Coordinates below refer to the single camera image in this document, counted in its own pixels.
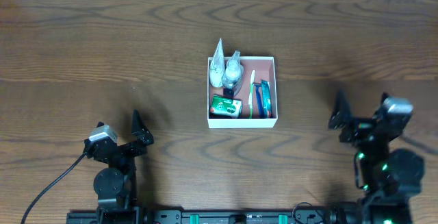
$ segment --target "green tape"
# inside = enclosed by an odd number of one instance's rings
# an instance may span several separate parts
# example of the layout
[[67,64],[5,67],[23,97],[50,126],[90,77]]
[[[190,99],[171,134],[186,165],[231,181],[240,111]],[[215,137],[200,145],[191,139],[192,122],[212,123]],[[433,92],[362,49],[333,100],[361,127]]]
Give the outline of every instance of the green tape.
[[197,214],[190,215],[190,224],[199,224],[199,215]]
[[286,214],[279,215],[279,224],[287,224],[287,215]]

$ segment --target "green toothbrush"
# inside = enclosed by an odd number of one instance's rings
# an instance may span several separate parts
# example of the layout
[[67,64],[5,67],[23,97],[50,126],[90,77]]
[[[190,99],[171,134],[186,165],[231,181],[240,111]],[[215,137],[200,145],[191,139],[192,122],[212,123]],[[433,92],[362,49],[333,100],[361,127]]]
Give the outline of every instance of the green toothbrush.
[[254,87],[254,78],[255,78],[255,70],[251,73],[251,83],[250,83],[250,90],[249,90],[249,99],[248,99],[248,105],[249,105],[249,118],[253,118],[253,87]]

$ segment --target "wire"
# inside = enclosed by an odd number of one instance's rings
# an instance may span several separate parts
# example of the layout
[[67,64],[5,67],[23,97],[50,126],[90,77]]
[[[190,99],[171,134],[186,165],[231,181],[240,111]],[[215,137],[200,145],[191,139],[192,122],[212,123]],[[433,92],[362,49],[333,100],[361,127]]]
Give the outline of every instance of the wire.
[[40,198],[48,191],[52,186],[54,186],[56,183],[58,183],[65,175],[70,173],[71,170],[74,169],[74,167],[83,159],[83,157],[86,155],[86,153],[83,153],[79,158],[76,160],[75,163],[73,163],[64,173],[62,173],[57,179],[55,179],[53,182],[51,182],[42,192],[35,198],[34,201],[29,205],[27,208],[25,214],[23,215],[23,218],[21,219],[21,224],[24,224],[27,218],[27,215],[29,214],[30,210],[33,208],[35,203],[40,200]]
[[[295,219],[295,221],[296,221],[297,223],[301,223],[301,224],[302,224],[302,222],[300,222],[299,220],[297,220],[296,217],[295,217],[295,209],[296,209],[296,207],[300,206],[301,204],[308,204],[308,205],[310,205],[311,207],[313,207],[313,205],[311,205],[310,203],[307,203],[307,202],[301,202],[301,203],[295,205],[294,209],[292,210],[292,217],[294,217],[294,219]],[[317,210],[315,210],[315,212],[316,212],[316,214],[318,214],[318,215],[321,217],[322,222],[324,222],[324,217],[322,216],[322,214],[320,214]]]

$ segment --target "teal package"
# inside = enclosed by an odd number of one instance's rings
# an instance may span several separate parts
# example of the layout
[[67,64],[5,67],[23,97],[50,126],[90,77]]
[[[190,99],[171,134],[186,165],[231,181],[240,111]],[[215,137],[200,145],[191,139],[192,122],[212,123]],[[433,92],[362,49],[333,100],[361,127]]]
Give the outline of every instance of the teal package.
[[271,94],[268,81],[261,81],[261,92],[263,93],[263,111],[266,118],[272,118]]

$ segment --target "wooden table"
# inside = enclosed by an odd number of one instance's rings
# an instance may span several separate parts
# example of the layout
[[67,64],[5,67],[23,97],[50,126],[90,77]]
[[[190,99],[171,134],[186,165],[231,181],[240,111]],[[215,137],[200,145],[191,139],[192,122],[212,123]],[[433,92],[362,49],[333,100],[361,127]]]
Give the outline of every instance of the wooden table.
[[[207,57],[275,57],[274,129],[209,129]],[[408,142],[426,159],[416,223],[438,219],[438,0],[1,0],[0,222],[80,155],[98,121],[120,142],[133,109],[155,137],[136,160],[144,204],[185,209],[293,208],[354,201],[352,157],[327,131],[335,91],[370,116],[381,93],[407,97]],[[83,160],[31,211],[65,223],[97,206]]]

